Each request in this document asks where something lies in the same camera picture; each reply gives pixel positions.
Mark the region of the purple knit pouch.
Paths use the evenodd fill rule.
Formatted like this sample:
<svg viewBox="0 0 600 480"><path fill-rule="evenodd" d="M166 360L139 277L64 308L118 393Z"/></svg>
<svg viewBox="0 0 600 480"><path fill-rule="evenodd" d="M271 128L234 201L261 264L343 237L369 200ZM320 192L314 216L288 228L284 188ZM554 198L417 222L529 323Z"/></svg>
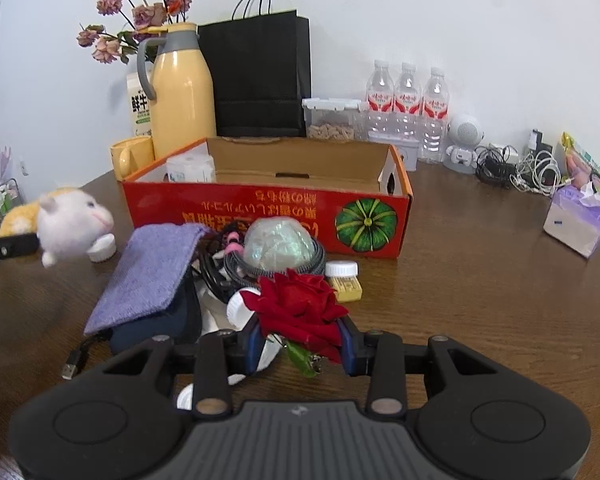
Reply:
<svg viewBox="0 0 600 480"><path fill-rule="evenodd" d="M134 230L84 333L91 335L165 311L190 268L198 243L208 233L200 223L148 224Z"/></svg>

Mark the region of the iridescent plastic ball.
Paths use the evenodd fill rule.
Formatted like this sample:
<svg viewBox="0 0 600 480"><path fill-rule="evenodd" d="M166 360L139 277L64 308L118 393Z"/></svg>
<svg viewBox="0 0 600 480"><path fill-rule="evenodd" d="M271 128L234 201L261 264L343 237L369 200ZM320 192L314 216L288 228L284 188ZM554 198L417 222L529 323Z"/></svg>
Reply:
<svg viewBox="0 0 600 480"><path fill-rule="evenodd" d="M271 217L249 227L242 258L253 268L282 272L309 263L314 254L313 238L298 220Z"/></svg>

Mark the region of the dried pink flower bouquet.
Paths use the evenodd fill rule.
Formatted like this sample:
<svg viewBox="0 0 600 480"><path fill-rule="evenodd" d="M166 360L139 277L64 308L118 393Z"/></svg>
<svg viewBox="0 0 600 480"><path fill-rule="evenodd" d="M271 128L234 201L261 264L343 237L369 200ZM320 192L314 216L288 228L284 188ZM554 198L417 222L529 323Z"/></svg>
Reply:
<svg viewBox="0 0 600 480"><path fill-rule="evenodd" d="M91 52L100 64L129 63L140 43L151 37L151 27L182 24L193 0L97 0L96 11L103 18L121 18L119 29L104 24L81 26L78 45Z"/></svg>

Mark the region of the yellow mug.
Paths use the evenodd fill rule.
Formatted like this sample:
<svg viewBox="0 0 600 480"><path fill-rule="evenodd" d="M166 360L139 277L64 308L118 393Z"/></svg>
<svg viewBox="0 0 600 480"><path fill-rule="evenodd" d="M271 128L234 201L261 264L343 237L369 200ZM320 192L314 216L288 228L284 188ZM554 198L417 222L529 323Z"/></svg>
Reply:
<svg viewBox="0 0 600 480"><path fill-rule="evenodd" d="M151 165L155 160L151 136L133 136L110 148L112 168L118 181Z"/></svg>

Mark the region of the white bottle cap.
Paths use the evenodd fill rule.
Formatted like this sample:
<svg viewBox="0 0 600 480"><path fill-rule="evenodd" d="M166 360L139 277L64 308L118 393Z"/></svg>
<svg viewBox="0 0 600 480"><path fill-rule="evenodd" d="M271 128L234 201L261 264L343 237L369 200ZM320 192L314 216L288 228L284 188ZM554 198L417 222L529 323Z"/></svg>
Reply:
<svg viewBox="0 0 600 480"><path fill-rule="evenodd" d="M112 233L107 233L97 240L87 251L91 262L101 263L112 258L117 252L116 237Z"/></svg>

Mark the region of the left water bottle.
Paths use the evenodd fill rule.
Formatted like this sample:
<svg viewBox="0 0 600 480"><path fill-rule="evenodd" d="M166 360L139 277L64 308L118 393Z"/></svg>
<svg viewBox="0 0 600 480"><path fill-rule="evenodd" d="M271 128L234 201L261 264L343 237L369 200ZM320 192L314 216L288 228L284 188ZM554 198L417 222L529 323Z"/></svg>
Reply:
<svg viewBox="0 0 600 480"><path fill-rule="evenodd" d="M368 131L387 133L393 111L393 80L388 62L374 61L373 73L366 84L365 99Z"/></svg>

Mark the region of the yellow thermos jug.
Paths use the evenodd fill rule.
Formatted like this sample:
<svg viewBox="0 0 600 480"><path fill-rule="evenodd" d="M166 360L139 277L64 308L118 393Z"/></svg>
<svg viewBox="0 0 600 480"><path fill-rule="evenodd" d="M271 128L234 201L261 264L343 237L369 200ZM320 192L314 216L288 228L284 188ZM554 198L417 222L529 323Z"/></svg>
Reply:
<svg viewBox="0 0 600 480"><path fill-rule="evenodd" d="M155 158L216 136L213 82L196 25L147 27L136 71L149 101Z"/></svg>

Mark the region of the right water bottle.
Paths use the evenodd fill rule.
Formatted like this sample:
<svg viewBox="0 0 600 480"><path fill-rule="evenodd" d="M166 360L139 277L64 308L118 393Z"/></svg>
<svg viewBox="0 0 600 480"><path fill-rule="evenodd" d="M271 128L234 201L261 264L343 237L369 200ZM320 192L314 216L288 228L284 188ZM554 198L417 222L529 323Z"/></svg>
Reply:
<svg viewBox="0 0 600 480"><path fill-rule="evenodd" d="M422 150L424 162L441 162L443 140L448 121L450 92L441 68L433 67L422 92Z"/></svg>

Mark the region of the red fabric rose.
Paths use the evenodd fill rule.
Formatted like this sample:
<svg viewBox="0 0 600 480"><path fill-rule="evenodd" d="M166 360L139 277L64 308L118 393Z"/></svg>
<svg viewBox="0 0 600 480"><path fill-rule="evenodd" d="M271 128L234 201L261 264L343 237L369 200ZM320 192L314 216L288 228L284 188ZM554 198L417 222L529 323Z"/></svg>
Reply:
<svg viewBox="0 0 600 480"><path fill-rule="evenodd" d="M256 315L262 336L281 344L303 376L315 377L321 360L341 362L339 321L349 311L338 304L324 276L289 269L262 276L255 292L244 288L240 296Z"/></svg>

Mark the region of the white robot toy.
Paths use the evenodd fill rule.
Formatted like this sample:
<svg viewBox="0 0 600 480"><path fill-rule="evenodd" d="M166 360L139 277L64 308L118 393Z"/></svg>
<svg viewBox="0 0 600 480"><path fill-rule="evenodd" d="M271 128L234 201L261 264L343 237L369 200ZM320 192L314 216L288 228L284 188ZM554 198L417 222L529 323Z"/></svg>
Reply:
<svg viewBox="0 0 600 480"><path fill-rule="evenodd" d="M484 131L475 117L456 114L448 125L443 166L459 174L474 174L477 169L477 148Z"/></svg>

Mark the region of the red cardboard box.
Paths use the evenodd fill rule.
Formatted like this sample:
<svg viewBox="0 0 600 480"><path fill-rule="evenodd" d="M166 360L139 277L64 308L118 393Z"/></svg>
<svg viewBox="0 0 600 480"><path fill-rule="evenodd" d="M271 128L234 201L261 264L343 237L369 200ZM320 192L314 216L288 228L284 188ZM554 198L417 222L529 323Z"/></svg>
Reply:
<svg viewBox="0 0 600 480"><path fill-rule="evenodd" d="M197 222L215 231L268 217L297 220L329 252L400 255L413 189L389 144L213 138L182 148L212 158L212 182L172 182L157 160L122 183L134 226Z"/></svg>

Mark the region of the white milk carton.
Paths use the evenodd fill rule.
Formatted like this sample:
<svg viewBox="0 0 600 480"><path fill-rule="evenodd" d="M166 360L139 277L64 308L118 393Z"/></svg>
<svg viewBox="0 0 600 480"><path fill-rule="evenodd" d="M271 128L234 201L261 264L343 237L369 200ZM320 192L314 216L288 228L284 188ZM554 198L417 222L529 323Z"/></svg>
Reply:
<svg viewBox="0 0 600 480"><path fill-rule="evenodd" d="M126 94L128 95L133 136L150 136L149 101L140 85L137 73L126 75Z"/></svg>

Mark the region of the snack packet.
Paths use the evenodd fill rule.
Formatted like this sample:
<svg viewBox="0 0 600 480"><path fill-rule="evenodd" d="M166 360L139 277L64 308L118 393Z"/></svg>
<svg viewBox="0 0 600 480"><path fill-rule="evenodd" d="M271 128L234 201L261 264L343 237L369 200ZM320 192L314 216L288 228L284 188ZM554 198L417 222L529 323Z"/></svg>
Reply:
<svg viewBox="0 0 600 480"><path fill-rule="evenodd" d="M567 174L573 186L583 188L591 177L600 181L600 165L571 134L566 132L562 134L560 146L565 155Z"/></svg>

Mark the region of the clear food storage container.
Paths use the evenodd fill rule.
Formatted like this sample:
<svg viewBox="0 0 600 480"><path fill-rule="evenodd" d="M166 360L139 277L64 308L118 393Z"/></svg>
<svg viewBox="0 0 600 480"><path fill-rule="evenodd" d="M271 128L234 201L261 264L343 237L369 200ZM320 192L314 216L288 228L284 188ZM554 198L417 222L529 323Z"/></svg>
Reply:
<svg viewBox="0 0 600 480"><path fill-rule="evenodd" d="M317 140L361 140L363 103L357 99L302 100L306 136Z"/></svg>

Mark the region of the white tin box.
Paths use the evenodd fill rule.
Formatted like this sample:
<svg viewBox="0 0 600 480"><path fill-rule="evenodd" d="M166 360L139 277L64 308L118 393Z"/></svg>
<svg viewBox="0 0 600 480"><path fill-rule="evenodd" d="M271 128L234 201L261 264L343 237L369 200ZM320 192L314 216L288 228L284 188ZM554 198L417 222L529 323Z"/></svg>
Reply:
<svg viewBox="0 0 600 480"><path fill-rule="evenodd" d="M407 172L415 171L419 155L419 140L404 139L401 143L396 142L394 146L401 156L405 170Z"/></svg>

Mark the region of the black paper bag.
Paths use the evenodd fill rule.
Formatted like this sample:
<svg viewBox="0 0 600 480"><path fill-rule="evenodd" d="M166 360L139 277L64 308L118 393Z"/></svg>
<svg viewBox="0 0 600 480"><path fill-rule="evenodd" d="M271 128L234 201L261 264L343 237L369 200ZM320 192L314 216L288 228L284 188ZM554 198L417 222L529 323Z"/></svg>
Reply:
<svg viewBox="0 0 600 480"><path fill-rule="evenodd" d="M223 138L304 138L311 96L310 22L295 10L198 27Z"/></svg>

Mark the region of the white jar lid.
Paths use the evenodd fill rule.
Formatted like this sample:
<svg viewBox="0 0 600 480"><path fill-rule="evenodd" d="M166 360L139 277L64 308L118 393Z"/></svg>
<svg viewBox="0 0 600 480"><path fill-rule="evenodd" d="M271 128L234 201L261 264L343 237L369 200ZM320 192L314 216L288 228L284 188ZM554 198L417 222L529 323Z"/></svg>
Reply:
<svg viewBox="0 0 600 480"><path fill-rule="evenodd" d="M257 296L260 295L259 289L245 287L239 289L238 292L235 292L234 295L230 297L230 300L228 300L228 303L226 304L226 317L234 330L242 330L249 322L251 315L253 315L253 312L247 308L244 298L242 298L243 292L252 292Z"/></svg>

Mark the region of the dark blue zip case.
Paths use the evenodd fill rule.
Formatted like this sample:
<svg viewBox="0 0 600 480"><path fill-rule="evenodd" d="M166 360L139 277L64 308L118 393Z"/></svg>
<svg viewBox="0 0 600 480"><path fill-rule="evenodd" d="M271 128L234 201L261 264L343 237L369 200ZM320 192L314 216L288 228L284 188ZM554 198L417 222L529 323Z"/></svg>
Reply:
<svg viewBox="0 0 600 480"><path fill-rule="evenodd" d="M195 280L192 274L187 274L166 310L114 328L109 349L115 356L157 336L172 338L178 344L193 344L201 331L202 316Z"/></svg>

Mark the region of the white small bottle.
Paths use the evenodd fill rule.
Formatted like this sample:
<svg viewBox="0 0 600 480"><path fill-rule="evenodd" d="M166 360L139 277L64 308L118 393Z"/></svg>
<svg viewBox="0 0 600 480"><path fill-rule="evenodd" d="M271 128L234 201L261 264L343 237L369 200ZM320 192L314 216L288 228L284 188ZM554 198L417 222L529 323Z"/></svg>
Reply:
<svg viewBox="0 0 600 480"><path fill-rule="evenodd" d="M358 264L350 260L332 260L325 264L326 278L357 278Z"/></svg>

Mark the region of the white cotton swab box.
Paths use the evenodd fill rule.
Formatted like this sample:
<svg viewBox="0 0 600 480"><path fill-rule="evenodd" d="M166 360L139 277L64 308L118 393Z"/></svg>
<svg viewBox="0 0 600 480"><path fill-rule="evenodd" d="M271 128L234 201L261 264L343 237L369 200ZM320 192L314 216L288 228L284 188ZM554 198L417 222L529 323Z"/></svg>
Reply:
<svg viewBox="0 0 600 480"><path fill-rule="evenodd" d="M213 183L215 166L211 155L183 153L166 161L166 178L175 183Z"/></svg>

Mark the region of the small yellow eraser box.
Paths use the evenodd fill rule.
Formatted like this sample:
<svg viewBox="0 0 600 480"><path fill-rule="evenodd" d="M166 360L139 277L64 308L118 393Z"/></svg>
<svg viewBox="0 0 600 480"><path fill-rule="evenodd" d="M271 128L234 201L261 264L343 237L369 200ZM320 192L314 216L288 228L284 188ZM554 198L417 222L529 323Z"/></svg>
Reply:
<svg viewBox="0 0 600 480"><path fill-rule="evenodd" d="M355 276L351 276L350 278L332 276L328 281L330 286L332 286L338 304L347 304L348 302L362 299L363 289Z"/></svg>

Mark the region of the purple tissue pack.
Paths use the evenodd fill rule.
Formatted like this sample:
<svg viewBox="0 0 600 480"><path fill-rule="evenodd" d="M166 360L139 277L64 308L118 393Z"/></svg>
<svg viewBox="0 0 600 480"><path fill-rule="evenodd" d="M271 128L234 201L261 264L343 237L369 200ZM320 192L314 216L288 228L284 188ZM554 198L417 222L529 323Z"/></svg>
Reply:
<svg viewBox="0 0 600 480"><path fill-rule="evenodd" d="M581 191L560 188L548 208L543 230L581 257L588 259L600 244L600 191L592 182Z"/></svg>

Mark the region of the water bottle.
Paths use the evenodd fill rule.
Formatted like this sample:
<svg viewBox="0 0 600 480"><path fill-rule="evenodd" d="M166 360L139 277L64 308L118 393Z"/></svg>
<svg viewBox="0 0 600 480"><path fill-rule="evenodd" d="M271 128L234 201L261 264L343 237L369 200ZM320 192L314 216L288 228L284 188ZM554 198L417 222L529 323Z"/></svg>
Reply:
<svg viewBox="0 0 600 480"><path fill-rule="evenodd" d="M424 162L441 162L443 140L448 121L450 92L441 68L433 67L422 92L422 150Z"/></svg>
<svg viewBox="0 0 600 480"><path fill-rule="evenodd" d="M401 136L416 136L421 107L422 90L416 80L416 67L403 62L400 76L393 87L393 111L397 133Z"/></svg>
<svg viewBox="0 0 600 480"><path fill-rule="evenodd" d="M374 61L373 73L366 84L365 99L368 131L387 133L393 111L393 80L388 62Z"/></svg>

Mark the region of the yellow white plush toy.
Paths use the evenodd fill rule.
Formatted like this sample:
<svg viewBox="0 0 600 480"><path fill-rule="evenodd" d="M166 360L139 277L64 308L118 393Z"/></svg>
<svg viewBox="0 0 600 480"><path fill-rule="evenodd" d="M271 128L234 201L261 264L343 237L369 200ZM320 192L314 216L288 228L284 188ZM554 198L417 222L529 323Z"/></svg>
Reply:
<svg viewBox="0 0 600 480"><path fill-rule="evenodd" d="M43 266L85 255L96 240L114 230L114 217L79 188L58 188L34 202L9 211L0 224L0 238L35 234Z"/></svg>

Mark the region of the middle water bottle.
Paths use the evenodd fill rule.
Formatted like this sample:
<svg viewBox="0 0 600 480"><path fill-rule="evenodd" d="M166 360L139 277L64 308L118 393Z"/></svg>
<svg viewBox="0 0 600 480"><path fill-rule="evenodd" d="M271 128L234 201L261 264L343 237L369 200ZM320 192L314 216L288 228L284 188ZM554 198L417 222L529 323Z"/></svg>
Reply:
<svg viewBox="0 0 600 480"><path fill-rule="evenodd" d="M393 87L393 111L397 133L401 136L416 136L421 107L422 90L416 80L416 67L403 62L400 76Z"/></svg>

